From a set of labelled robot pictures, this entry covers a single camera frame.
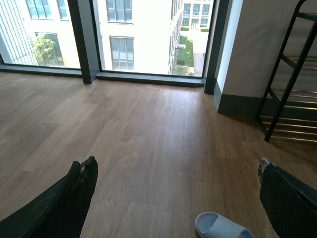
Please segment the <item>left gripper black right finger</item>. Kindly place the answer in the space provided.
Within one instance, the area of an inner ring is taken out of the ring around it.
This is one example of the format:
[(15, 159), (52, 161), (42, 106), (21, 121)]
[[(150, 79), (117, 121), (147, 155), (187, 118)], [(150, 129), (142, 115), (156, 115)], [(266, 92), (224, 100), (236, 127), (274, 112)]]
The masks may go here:
[(272, 163), (258, 163), (260, 201), (280, 238), (317, 236), (317, 190)]

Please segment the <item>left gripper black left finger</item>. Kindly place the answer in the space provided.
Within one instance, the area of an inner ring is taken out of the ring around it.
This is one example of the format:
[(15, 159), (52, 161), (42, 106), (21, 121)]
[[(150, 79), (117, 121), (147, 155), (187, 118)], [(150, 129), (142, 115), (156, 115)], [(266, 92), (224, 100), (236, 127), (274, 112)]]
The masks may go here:
[(98, 178), (90, 156), (74, 161), (66, 176), (0, 223), (2, 238), (78, 238)]

